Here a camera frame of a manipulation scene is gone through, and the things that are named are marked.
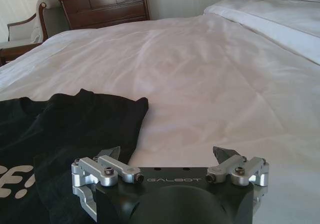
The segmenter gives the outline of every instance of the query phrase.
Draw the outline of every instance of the white duvet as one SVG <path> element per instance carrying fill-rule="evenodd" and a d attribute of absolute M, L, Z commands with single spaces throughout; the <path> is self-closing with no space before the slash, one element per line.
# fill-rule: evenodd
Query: white duvet
<path fill-rule="evenodd" d="M 319 223 L 317 8 L 313 0 L 226 0 L 203 16 L 64 32 L 0 68 L 0 100 L 81 88 L 147 97 L 131 164 L 213 166 L 213 145 L 264 157 L 269 193 L 254 222 Z"/>

